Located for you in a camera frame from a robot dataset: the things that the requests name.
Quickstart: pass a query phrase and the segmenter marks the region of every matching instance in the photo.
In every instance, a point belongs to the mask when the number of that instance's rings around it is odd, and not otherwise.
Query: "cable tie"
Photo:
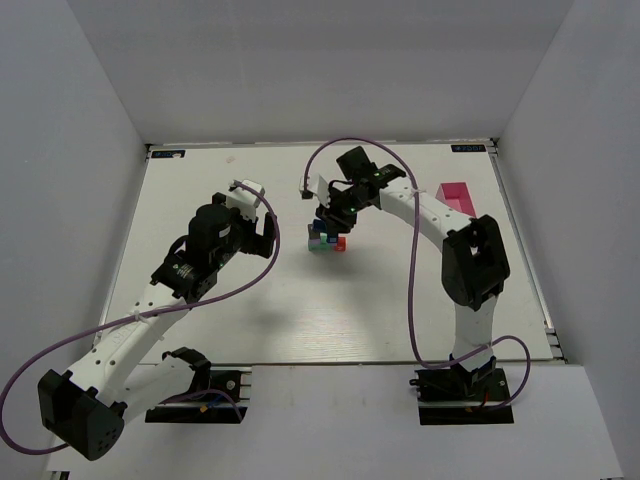
[[[140,310],[134,310],[133,317],[136,319],[137,322],[142,322],[147,324],[147,326],[158,336],[158,340],[160,342],[164,340],[164,337],[156,331],[155,326],[153,325],[153,323],[151,323],[151,320],[148,317],[144,317],[140,315]]]
[[[426,188],[411,188],[411,196],[420,195],[421,193],[427,193]]]

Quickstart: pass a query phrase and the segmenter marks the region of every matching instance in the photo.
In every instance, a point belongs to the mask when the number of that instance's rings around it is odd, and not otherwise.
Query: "white wall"
[[[565,353],[640,478],[640,3],[579,0],[500,141]]]
[[[70,0],[149,143],[502,133],[571,0]]]
[[[0,3],[0,384],[35,352],[95,325],[144,148],[64,0]],[[36,383],[77,358],[34,366],[4,420],[32,448],[49,446]],[[0,443],[0,476],[40,478],[44,459]]]

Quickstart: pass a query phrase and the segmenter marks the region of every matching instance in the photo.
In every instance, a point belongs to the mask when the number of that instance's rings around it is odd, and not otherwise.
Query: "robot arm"
[[[243,184],[264,193],[259,184]],[[256,233],[259,204],[242,189],[215,194],[211,204],[197,210],[188,235],[171,246],[129,314],[198,302],[237,252],[269,258],[274,223],[267,213],[263,235]],[[151,347],[188,312],[185,308],[140,316],[140,321],[109,330],[63,375],[49,370],[38,383],[44,426],[96,460],[113,447],[128,421],[168,397],[208,388],[211,363],[184,347],[165,353],[157,366],[130,378]]]
[[[314,176],[303,198],[318,197],[316,210],[327,237],[351,231],[357,212],[375,206],[409,225],[415,222],[415,198],[406,173],[395,165],[378,168],[364,149],[357,147],[337,159],[349,187],[339,190]],[[509,263],[496,221],[457,212],[434,197],[419,193],[420,233],[442,252],[442,285],[455,304],[455,343],[451,359],[491,343],[493,312],[509,277]],[[455,370],[466,392],[495,368],[491,348],[475,355]]]

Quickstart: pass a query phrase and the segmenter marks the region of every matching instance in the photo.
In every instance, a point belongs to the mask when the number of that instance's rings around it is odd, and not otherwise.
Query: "white table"
[[[352,148],[327,148],[312,172],[343,178],[335,159]],[[393,160],[365,147],[383,166]],[[422,188],[435,195],[443,182],[467,183],[478,215],[499,223],[511,265],[495,314],[494,336],[513,334],[535,359],[552,358],[544,316],[520,255],[487,153],[452,153],[449,145],[393,145]],[[181,346],[218,364],[413,362],[406,320],[411,228],[369,208],[348,235],[347,252],[311,253],[307,224],[317,202],[302,201],[298,184],[314,146],[189,148],[184,158],[150,159],[107,318],[127,312],[160,265],[169,245],[186,233],[196,209],[226,192],[233,179],[266,188],[281,225],[282,250],[260,284],[227,301],[194,310],[145,357]],[[255,277],[267,260],[236,255],[209,296]],[[440,254],[422,239],[416,280],[416,331],[425,359],[448,357],[454,333],[453,303],[440,283]],[[516,344],[496,347],[501,360],[522,360]]]

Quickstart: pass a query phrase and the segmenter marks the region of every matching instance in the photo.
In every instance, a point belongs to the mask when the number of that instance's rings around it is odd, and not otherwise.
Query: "stacked blocks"
[[[323,250],[344,252],[347,249],[347,239],[340,236],[329,237],[323,221],[314,220],[312,224],[307,226],[307,229],[309,231],[307,246],[310,252]]]

